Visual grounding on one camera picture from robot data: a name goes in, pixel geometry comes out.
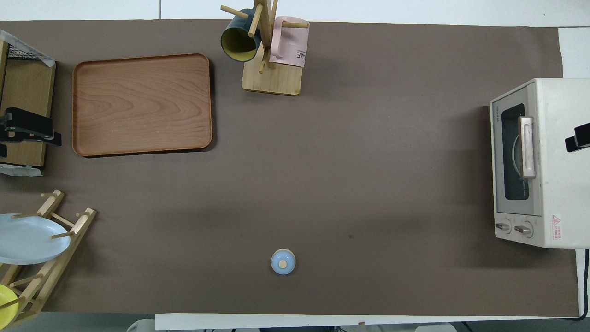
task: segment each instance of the yellow plate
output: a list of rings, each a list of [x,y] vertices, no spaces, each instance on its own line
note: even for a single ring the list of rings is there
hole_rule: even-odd
[[[17,295],[14,294],[10,288],[6,287],[5,285],[0,285],[0,305],[9,303],[10,301],[16,300]],[[0,310],[0,330],[5,328],[8,323],[12,321],[14,316],[17,315],[18,312],[18,303],[11,305],[8,308],[4,308]]]

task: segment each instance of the warning label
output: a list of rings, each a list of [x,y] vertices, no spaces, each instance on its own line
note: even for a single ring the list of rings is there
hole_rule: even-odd
[[[561,240],[561,219],[553,216],[553,239]]]

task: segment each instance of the brown paper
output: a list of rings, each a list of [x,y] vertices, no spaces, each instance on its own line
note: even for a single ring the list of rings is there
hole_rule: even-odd
[[[301,95],[242,90],[226,21],[4,22],[58,61],[64,146],[43,178],[0,177],[1,213],[67,193],[99,211],[48,311],[578,314],[573,250],[496,239],[488,104],[561,77],[556,28],[316,23]],[[85,159],[71,149],[81,61],[203,53],[207,151]],[[270,258],[292,250],[297,268]]]

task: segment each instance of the oven door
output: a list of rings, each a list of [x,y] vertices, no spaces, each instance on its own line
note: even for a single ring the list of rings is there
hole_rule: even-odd
[[[492,103],[499,213],[541,215],[534,84]]]

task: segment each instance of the pink mug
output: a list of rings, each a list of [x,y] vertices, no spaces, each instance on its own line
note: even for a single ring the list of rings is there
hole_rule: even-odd
[[[286,28],[283,22],[306,23],[307,28]],[[305,67],[309,22],[290,16],[274,20],[273,40],[270,43],[270,62]]]

